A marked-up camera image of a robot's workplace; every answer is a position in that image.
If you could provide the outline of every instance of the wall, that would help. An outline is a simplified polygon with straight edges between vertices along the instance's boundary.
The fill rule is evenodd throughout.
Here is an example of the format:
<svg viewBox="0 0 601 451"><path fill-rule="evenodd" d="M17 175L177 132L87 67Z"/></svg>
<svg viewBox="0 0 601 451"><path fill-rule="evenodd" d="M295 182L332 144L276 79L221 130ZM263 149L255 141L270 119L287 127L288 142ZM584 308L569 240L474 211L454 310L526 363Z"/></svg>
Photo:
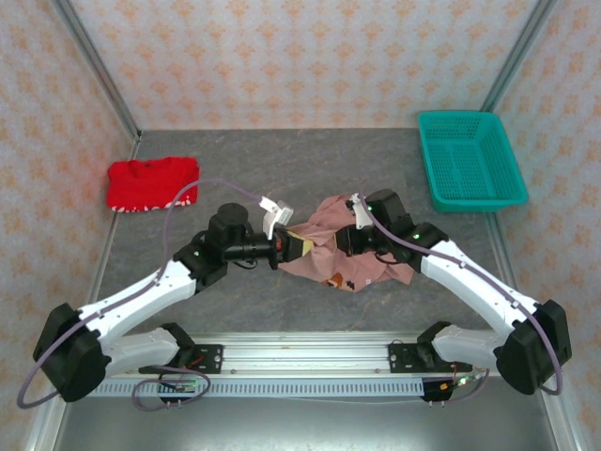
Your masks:
<svg viewBox="0 0 601 451"><path fill-rule="evenodd" d="M530 190L501 214L521 287L566 307L579 419L601 443L601 9L561 1L501 102Z"/></svg>
<svg viewBox="0 0 601 451"><path fill-rule="evenodd" d="M0 2L0 28L0 448L22 450L17 392L50 310L88 292L131 140L49 1Z"/></svg>
<svg viewBox="0 0 601 451"><path fill-rule="evenodd" d="M143 130L479 109L535 0L75 0Z"/></svg>

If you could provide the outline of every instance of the garment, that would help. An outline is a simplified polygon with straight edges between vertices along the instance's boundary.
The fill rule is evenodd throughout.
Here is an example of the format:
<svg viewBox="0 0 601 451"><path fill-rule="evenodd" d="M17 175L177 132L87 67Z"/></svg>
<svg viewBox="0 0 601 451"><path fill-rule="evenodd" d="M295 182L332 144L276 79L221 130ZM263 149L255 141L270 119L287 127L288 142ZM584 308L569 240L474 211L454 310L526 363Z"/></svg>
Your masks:
<svg viewBox="0 0 601 451"><path fill-rule="evenodd" d="M116 162L107 173L107 206L113 211L134 212L168 208L184 186L198 180L200 167L194 158L167 157ZM198 188L193 187L176 205L193 204L197 196Z"/></svg>
<svg viewBox="0 0 601 451"><path fill-rule="evenodd" d="M347 291L360 291L370 284L391 278L409 284L413 269L407 264L381 263L372 252L347 257L336 248L335 233L355 224L355 216L346 205L348 199L348 195L329 197L321 203L307 223L289 227L303 238L311 240L314 246L308 255L282 263L280 268ZM390 255L382 258L393 260Z"/></svg>

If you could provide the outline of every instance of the green plastic basket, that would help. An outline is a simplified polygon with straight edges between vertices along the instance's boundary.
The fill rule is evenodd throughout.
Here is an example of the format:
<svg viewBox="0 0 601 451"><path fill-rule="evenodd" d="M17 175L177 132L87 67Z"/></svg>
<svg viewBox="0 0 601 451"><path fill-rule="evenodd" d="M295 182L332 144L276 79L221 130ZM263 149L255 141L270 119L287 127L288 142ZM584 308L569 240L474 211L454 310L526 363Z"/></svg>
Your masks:
<svg viewBox="0 0 601 451"><path fill-rule="evenodd" d="M528 201L499 117L478 111L419 114L425 170L438 211L497 211Z"/></svg>

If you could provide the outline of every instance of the pink cloth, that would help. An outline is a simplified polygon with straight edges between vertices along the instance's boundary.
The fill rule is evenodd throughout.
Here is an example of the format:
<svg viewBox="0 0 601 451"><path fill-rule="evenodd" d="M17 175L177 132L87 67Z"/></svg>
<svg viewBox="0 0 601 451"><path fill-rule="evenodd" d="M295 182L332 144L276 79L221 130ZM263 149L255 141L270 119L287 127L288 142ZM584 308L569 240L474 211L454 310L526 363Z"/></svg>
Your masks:
<svg viewBox="0 0 601 451"><path fill-rule="evenodd" d="M407 264L387 265L379 262L374 253L347 257L336 248L335 233L355 224L348 210L348 195L336 195L324 200L305 224L293 225L290 230L313 242L312 251L290 263L280 264L286 272L316 280L330 287L360 291L370 284L396 279L409 284L413 269ZM390 255L382 256L393 260Z"/></svg>

